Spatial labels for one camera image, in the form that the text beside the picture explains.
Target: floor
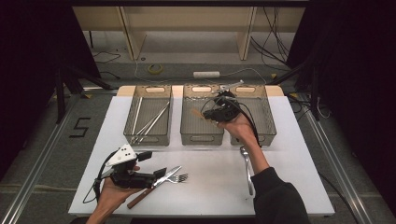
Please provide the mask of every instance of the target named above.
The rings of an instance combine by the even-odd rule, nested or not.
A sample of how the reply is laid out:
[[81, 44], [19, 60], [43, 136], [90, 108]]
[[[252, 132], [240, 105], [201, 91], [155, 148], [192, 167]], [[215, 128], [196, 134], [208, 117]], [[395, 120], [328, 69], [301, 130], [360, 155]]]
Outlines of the floor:
[[[87, 43], [90, 43], [88, 32], [84, 32], [84, 35], [87, 37]], [[263, 43], [267, 35], [255, 33], [253, 37], [257, 42]], [[231, 74], [230, 81], [238, 80], [240, 78], [238, 74], [243, 73], [247, 81], [269, 82], [273, 76], [282, 76], [286, 72], [284, 70], [287, 70], [287, 67], [277, 60], [264, 58], [263, 62], [262, 55], [253, 47], [249, 49], [247, 60], [241, 61], [233, 33], [149, 33], [136, 62], [129, 58], [123, 33], [92, 32], [92, 36], [94, 46], [92, 55], [95, 55], [94, 59], [97, 61], [102, 79], [114, 86], [147, 84], [147, 80], [150, 80], [150, 83], [152, 81], [182, 83], [192, 78], [192, 72], [203, 70], [219, 71], [224, 75]], [[283, 44], [289, 49], [293, 34], [282, 34], [281, 37]], [[275, 56], [281, 57], [274, 38], [269, 39], [266, 48]], [[151, 77], [147, 73], [147, 67], [150, 64], [163, 65], [164, 70], [160, 77]], [[282, 83], [283, 91], [294, 91], [294, 81], [295, 78], [292, 78]], [[72, 107], [72, 112], [64, 127], [54, 125], [57, 119], [57, 107], [56, 100], [52, 98], [40, 122], [37, 123], [35, 132], [29, 137], [25, 150], [20, 153], [1, 181], [0, 214], [2, 218], [7, 214], [11, 204], [15, 202], [14, 199], [18, 196], [32, 167], [35, 167], [35, 162], [42, 158], [43, 148], [49, 147], [48, 140], [53, 138], [53, 130], [58, 129], [60, 133], [56, 138], [57, 144], [45, 159], [44, 167], [36, 174], [38, 180], [31, 194], [21, 204], [22, 210], [21, 214], [18, 214], [18, 223], [70, 223], [75, 219], [67, 214], [68, 206], [73, 200], [79, 178], [84, 172], [84, 164], [91, 155], [108, 104], [111, 97], [116, 94], [96, 91], [95, 85], [84, 80], [81, 80], [81, 83], [89, 91], [84, 97], [78, 97], [78, 99], [76, 96], [66, 94], [68, 97], [66, 101]], [[336, 120], [331, 114], [326, 118], [330, 111], [323, 108], [320, 122], [314, 122], [309, 111], [305, 112], [306, 108], [300, 107], [299, 104], [290, 104], [296, 111], [296, 119], [314, 164], [331, 183], [323, 179], [323, 185], [334, 206], [335, 214], [331, 217], [312, 217], [311, 222], [354, 223], [352, 214], [355, 214], [358, 220], [364, 220], [361, 223], [396, 223], [394, 215], [364, 172], [359, 160], [350, 151]], [[70, 135], [76, 134], [74, 130], [76, 120], [82, 117], [90, 118], [80, 122], [81, 126], [87, 126], [89, 130], [84, 138], [70, 138]], [[318, 125], [323, 128], [324, 133], [320, 134], [326, 134], [329, 139], [328, 143], [319, 141], [318, 132], [314, 131]], [[346, 174], [342, 177], [347, 178], [352, 189], [346, 189], [343, 181], [340, 181], [339, 174], [334, 171], [331, 163], [332, 154], [329, 150], [334, 152], [339, 160], [339, 165]], [[348, 210], [347, 204], [343, 202], [332, 185], [343, 191], [343, 195], [348, 196], [347, 192], [351, 190], [352, 194], [356, 193], [357, 198], [352, 195], [352, 199], [358, 199], [358, 202], [362, 204], [366, 212], [362, 215], [363, 217], [356, 214], [361, 212], [360, 209], [352, 209], [353, 212]], [[112, 217], [107, 223], [129, 223], [129, 218]]]

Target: black sleeve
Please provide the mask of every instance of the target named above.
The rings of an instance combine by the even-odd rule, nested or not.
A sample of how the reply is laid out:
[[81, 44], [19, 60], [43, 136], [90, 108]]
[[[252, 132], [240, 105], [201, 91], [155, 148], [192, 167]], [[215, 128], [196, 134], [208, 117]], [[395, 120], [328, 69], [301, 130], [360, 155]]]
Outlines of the black sleeve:
[[273, 167], [254, 175], [251, 180], [256, 190], [254, 210], [258, 223], [309, 223], [297, 189], [281, 180]]

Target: gray carpet floor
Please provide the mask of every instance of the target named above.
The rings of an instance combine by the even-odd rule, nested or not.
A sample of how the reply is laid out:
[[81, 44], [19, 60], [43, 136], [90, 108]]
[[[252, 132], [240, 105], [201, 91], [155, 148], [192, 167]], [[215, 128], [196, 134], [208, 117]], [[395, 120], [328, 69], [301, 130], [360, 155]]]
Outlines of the gray carpet floor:
[[[283, 72], [267, 68], [264, 65], [229, 65], [229, 64], [165, 64], [164, 72], [160, 76], [153, 76], [147, 72], [149, 65], [140, 63], [137, 69], [137, 75], [140, 78], [150, 79], [151, 81], [164, 81], [163, 83], [184, 84], [206, 82], [207, 80], [190, 79], [193, 71], [217, 70], [222, 74], [229, 74], [240, 69], [254, 68], [263, 74], [268, 82], [271, 80], [269, 74], [277, 73], [279, 76]], [[114, 64], [99, 63], [99, 70], [102, 72], [111, 72], [120, 79], [115, 79], [109, 73], [103, 73], [103, 80], [113, 86], [122, 85], [148, 85], [147, 81], [136, 78], [134, 75], [135, 64]], [[252, 70], [247, 70], [239, 75], [211, 79], [215, 82], [233, 83], [240, 77], [244, 78], [246, 83], [258, 83], [262, 80]], [[93, 86], [91, 83], [81, 80], [84, 86]], [[281, 87], [284, 92], [293, 91], [294, 80], [288, 80], [282, 83]], [[89, 97], [81, 97], [74, 110], [72, 111], [69, 122], [66, 124], [64, 132], [55, 148], [50, 155], [50, 159], [45, 167], [44, 172], [38, 180], [33, 194], [26, 204], [18, 223], [70, 223], [76, 217], [68, 215], [68, 207], [73, 200], [75, 190], [78, 187], [79, 180], [85, 170], [87, 161], [91, 155], [92, 148], [99, 134], [101, 125], [105, 118], [111, 97], [114, 94], [102, 92], [89, 92]], [[292, 104], [295, 110], [298, 109], [296, 104]], [[56, 100], [51, 99], [48, 107], [43, 112], [40, 121], [37, 123], [35, 130], [29, 137], [26, 148], [21, 151], [18, 158], [9, 168], [8, 173], [1, 181], [0, 185], [0, 215], [6, 213], [8, 206], [12, 202], [19, 186], [28, 176], [31, 167], [35, 164], [42, 148], [50, 137], [57, 119]], [[340, 189], [337, 179], [327, 161], [320, 143], [316, 138], [306, 115], [303, 112], [296, 113], [299, 119], [301, 131], [304, 140], [308, 145], [309, 151], [313, 158], [314, 164], [319, 172], [325, 175], [337, 188]], [[74, 130], [78, 118], [90, 118], [82, 120], [81, 126], [88, 127], [85, 137], [70, 138], [70, 135], [81, 134], [81, 130]], [[396, 219], [389, 211], [382, 197], [376, 190], [370, 178], [364, 172], [359, 160], [353, 156], [350, 151], [347, 140], [342, 130], [338, 127], [337, 121], [332, 117], [321, 119], [321, 125], [325, 129], [331, 143], [336, 150], [347, 174], [352, 180], [353, 186], [361, 196], [367, 211], [374, 223], [396, 223]], [[344, 202], [336, 194], [334, 189], [323, 181], [326, 191], [329, 194], [331, 202], [335, 208], [335, 214], [331, 217], [312, 217], [312, 223], [354, 223], [354, 219], [348, 211]], [[43, 186], [50, 186], [53, 189], [45, 189]], [[127, 217], [112, 217], [107, 223], [129, 223]]]

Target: knife blade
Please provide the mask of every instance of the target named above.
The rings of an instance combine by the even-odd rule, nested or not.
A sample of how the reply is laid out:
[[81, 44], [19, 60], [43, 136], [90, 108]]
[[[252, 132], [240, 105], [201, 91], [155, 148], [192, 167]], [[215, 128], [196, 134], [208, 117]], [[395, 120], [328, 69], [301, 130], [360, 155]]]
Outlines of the knife blade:
[[172, 175], [174, 175], [178, 170], [181, 169], [181, 166], [177, 166], [175, 168], [173, 168], [172, 170], [170, 170], [168, 173], [166, 173], [163, 177], [161, 177], [160, 179], [158, 179], [157, 181], [155, 181], [155, 183], [153, 184], [152, 189], [145, 189], [145, 191], [143, 191], [141, 194], [139, 194], [139, 196], [137, 196], [136, 198], [134, 198], [130, 203], [127, 204], [127, 207], [129, 209], [133, 208], [137, 203], [139, 203], [140, 201], [142, 201], [146, 196], [148, 196], [153, 190], [155, 190], [156, 188], [158, 188], [163, 182], [165, 182], [165, 180], [169, 177], [171, 177]]

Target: wooden handle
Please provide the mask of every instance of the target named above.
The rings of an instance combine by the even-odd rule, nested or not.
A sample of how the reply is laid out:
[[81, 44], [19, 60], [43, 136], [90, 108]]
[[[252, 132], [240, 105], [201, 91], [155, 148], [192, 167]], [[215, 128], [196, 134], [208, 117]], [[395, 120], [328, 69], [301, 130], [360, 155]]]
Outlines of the wooden handle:
[[135, 199], [133, 199], [130, 203], [128, 203], [128, 208], [131, 209], [133, 208], [137, 203], [142, 201], [146, 196], [148, 196], [154, 189], [145, 189], [139, 196], [137, 196]]

